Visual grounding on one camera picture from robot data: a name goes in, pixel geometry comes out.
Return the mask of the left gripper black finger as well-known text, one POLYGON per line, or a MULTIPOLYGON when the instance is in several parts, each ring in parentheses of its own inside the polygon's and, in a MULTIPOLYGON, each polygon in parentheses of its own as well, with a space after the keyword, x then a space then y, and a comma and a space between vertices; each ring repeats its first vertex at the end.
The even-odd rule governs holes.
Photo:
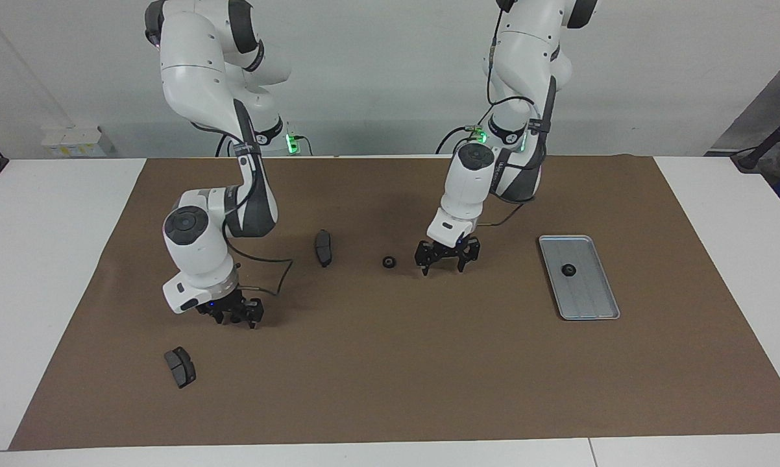
POLYGON ((444 246, 438 242, 419 242, 416 252, 414 253, 414 260, 424 277, 428 275, 431 266, 443 258, 443 250, 444 246))
POLYGON ((481 242, 475 236, 464 237, 456 243, 457 271, 462 273, 468 263, 478 259, 481 250, 481 242))

